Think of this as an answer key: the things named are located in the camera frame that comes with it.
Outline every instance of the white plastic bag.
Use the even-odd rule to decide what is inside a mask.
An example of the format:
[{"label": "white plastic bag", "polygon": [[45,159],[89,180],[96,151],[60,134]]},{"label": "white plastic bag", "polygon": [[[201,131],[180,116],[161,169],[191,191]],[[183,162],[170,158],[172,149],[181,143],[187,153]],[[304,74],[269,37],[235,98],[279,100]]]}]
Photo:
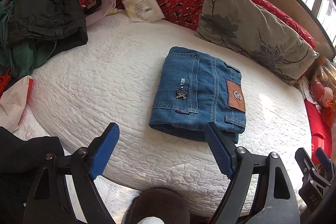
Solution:
[{"label": "white plastic bag", "polygon": [[26,76],[6,90],[0,98],[0,126],[11,133],[18,129],[32,85],[33,78]]},{"label": "white plastic bag", "polygon": [[154,22],[164,18],[156,0],[123,0],[123,4],[132,21]]},{"label": "white plastic bag", "polygon": [[94,12],[91,15],[88,15],[86,20],[86,26],[100,20],[104,16],[106,16],[110,11],[112,11],[116,6],[116,0],[101,0],[101,6],[98,11]]}]

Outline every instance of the blue clamp pad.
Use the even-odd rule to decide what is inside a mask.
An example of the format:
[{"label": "blue clamp pad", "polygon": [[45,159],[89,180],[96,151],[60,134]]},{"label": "blue clamp pad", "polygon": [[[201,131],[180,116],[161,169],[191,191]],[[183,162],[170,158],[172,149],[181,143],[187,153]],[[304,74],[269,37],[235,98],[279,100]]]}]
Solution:
[{"label": "blue clamp pad", "polygon": [[101,137],[105,137],[105,139],[102,141],[92,157],[92,168],[90,172],[92,180],[104,172],[104,169],[119,140],[119,134],[119,126],[116,123],[110,123],[102,134]]},{"label": "blue clamp pad", "polygon": [[236,160],[236,153],[234,151],[234,148],[236,148],[235,145],[231,140],[229,141],[232,144],[227,142],[213,122],[208,123],[204,127],[204,135],[221,173],[231,179],[236,169],[236,167],[232,165],[232,158]]},{"label": "blue clamp pad", "polygon": [[316,149],[315,155],[317,159],[319,160],[319,162],[321,163],[323,169],[325,171],[328,171],[331,167],[331,163],[330,163],[328,156],[325,154],[325,152],[323,151],[321,147]]}]

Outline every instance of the brown knit fabric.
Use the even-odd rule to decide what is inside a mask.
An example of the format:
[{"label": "brown knit fabric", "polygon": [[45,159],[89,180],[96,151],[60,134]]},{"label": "brown knit fabric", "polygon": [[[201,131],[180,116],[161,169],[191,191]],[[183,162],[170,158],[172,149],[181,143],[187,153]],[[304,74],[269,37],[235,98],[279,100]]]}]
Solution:
[{"label": "brown knit fabric", "polygon": [[162,219],[165,224],[190,224],[190,213],[184,200],[164,188],[150,189],[136,197],[127,211],[125,224],[137,224],[151,216]]}]

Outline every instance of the metal logo emblem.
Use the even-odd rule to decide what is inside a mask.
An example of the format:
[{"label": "metal logo emblem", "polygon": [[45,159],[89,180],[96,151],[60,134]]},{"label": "metal logo emblem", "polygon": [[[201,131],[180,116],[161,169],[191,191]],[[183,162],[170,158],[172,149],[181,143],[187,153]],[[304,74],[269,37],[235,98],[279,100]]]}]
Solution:
[{"label": "metal logo emblem", "polygon": [[238,91],[235,91],[234,94],[235,94],[235,97],[236,97],[238,100],[241,100],[241,99],[242,99],[242,96],[240,95],[240,93],[239,93]]},{"label": "metal logo emblem", "polygon": [[182,98],[183,100],[185,100],[187,98],[187,92],[185,92],[184,90],[176,90],[176,99]]}]

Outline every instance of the jeans back pocket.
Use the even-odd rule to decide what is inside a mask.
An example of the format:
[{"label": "jeans back pocket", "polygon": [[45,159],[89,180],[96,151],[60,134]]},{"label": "jeans back pocket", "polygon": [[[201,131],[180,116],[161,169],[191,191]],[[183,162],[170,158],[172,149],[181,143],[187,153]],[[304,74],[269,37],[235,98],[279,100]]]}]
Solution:
[{"label": "jeans back pocket", "polygon": [[197,73],[200,55],[172,53],[162,67],[153,108],[198,113]]}]

